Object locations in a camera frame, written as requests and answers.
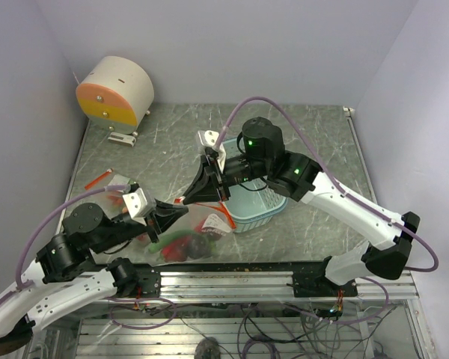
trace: metal grate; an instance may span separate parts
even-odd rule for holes
[[[295,337],[303,334],[300,318],[279,318],[293,333]],[[153,325],[162,322],[163,319],[123,319],[122,322],[128,325]],[[273,318],[253,319],[258,326],[270,337],[279,340],[288,340],[290,335]],[[110,324],[107,319],[86,319],[82,322],[82,329],[77,347],[77,359],[98,359],[98,358],[129,358],[129,359],[192,359],[196,345],[203,339],[197,332],[200,331],[208,337],[215,337],[223,348],[227,349],[234,359],[237,354],[237,332],[241,318],[208,318],[208,319],[175,319],[170,324],[150,331],[135,331],[124,328],[117,328]],[[258,334],[257,329],[248,323],[248,332]],[[241,329],[239,336],[240,349],[248,340],[247,334]],[[339,328],[339,348],[338,341],[335,341],[335,328],[322,329],[317,332],[317,336],[322,343],[327,346],[335,344],[333,358],[344,358],[349,350],[356,346],[361,340],[361,332],[356,328]],[[314,353],[308,341],[302,343],[309,353]],[[323,344],[315,343],[319,350],[326,352]],[[300,353],[301,348],[296,343],[276,344],[282,359],[290,359]],[[221,349],[222,359],[232,357]],[[266,347],[255,345],[251,348],[248,359],[263,359],[269,356]],[[358,344],[353,349],[348,359],[362,358],[364,345]]]

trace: black object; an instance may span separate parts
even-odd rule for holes
[[[31,327],[35,322],[27,322],[25,317],[15,325],[13,330],[0,338],[0,355],[10,354],[26,345],[33,336]]]
[[[66,282],[95,266],[91,251],[102,253],[117,245],[128,245],[136,236],[147,233],[157,241],[178,218],[188,212],[186,206],[156,201],[156,208],[145,217],[147,226],[133,221],[129,213],[108,218],[95,203],[77,206],[63,221],[64,232],[54,236],[38,251],[44,283]]]
[[[244,151],[239,147],[241,137]],[[242,154],[226,159],[222,173],[217,152],[207,149],[202,155],[198,173],[183,194],[184,204],[227,200],[229,187],[264,176],[269,188],[295,201],[314,190],[313,181],[322,168],[302,153],[286,151],[281,129],[271,121],[262,117],[246,121],[236,141]]]
[[[320,318],[334,318],[335,320],[338,320],[343,315],[342,310],[334,310],[332,308],[330,309],[324,309],[324,308],[315,308],[314,314],[316,314]]]
[[[206,236],[191,235],[191,239],[186,246],[186,254],[192,260],[211,256],[211,246]]]
[[[120,253],[123,249],[125,249],[126,247],[128,247],[132,242],[132,239],[130,239],[127,243],[125,243],[124,245],[122,245],[121,247],[119,247],[118,249],[112,251],[112,252],[103,252],[104,254],[108,254],[108,255],[112,255],[112,254],[116,254],[116,253]]]
[[[143,271],[144,274],[149,271],[149,265],[135,264],[134,266],[139,277],[141,277],[141,271]],[[344,297],[356,297],[358,295],[354,280],[351,280],[343,286],[337,286],[329,280],[320,280],[322,267],[323,262],[321,261],[288,263],[175,263],[154,267],[154,271],[157,274],[170,271],[185,273],[211,271],[233,272],[236,273],[236,275],[240,272],[291,271],[293,273],[293,283],[290,284],[290,286],[294,289],[296,298],[337,297],[339,289],[343,290]]]
[[[216,157],[200,156],[198,172],[183,196],[183,204],[218,202],[230,197],[229,185],[221,175]]]
[[[404,227],[416,233],[421,221],[418,215],[407,212],[401,219]],[[399,237],[394,238],[394,242],[396,245],[383,251],[370,245],[361,260],[371,273],[389,280],[396,280],[401,276],[411,253],[412,237],[401,232]]]
[[[261,188],[251,189],[251,188],[246,187],[242,183],[239,183],[238,186],[241,187],[241,188],[244,188],[246,191],[250,191],[250,192],[259,192],[259,191],[267,189],[268,185],[266,184],[266,180],[264,178],[262,178],[262,177],[260,178],[260,180],[262,180],[265,183],[264,186],[261,187]]]

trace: metal table surface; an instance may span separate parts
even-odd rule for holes
[[[138,129],[134,148],[107,142],[107,131],[91,123],[77,163],[71,196],[83,192],[85,184],[113,168],[137,180],[157,199],[172,201],[183,193],[198,170],[196,132],[199,129],[219,131],[233,107],[155,104],[150,109],[151,115],[143,119]],[[284,109],[298,122],[335,176],[371,198],[372,190],[352,123],[343,108],[286,105]],[[311,155],[286,120],[267,104],[245,106],[231,125],[228,137],[236,137],[242,124],[256,116],[269,118],[282,128],[288,150]],[[362,236],[344,223],[290,200],[285,210],[267,225],[218,241],[215,253],[208,260],[215,263],[322,260],[345,253],[362,240]],[[129,257],[134,263],[147,260],[138,241],[119,255]],[[100,254],[96,260],[108,263],[114,257]]]

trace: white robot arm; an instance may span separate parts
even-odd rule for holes
[[[242,155],[226,159],[223,148],[213,149],[217,132],[198,133],[203,153],[200,170],[185,191],[183,204],[227,200],[230,186],[266,177],[266,184],[276,193],[333,215],[367,239],[348,253],[324,259],[322,271],[314,280],[316,285],[336,290],[369,274],[386,279],[400,276],[412,238],[394,224],[415,232],[417,215],[388,211],[342,184],[344,193],[338,191],[315,161],[285,150],[281,130],[267,119],[247,121],[240,137],[245,142]],[[348,195],[383,213],[391,222],[364,210]],[[22,274],[22,282],[28,285],[13,283],[0,295],[0,355],[25,345],[33,333],[86,304],[113,295],[127,296],[138,285],[149,285],[140,282],[133,264],[123,258],[81,276],[96,268],[91,251],[107,251],[142,233],[156,242],[158,234],[188,211],[186,206],[154,200],[138,185],[123,198],[128,212],[112,219],[92,203],[74,209],[63,221],[64,232],[38,251],[36,260]]]

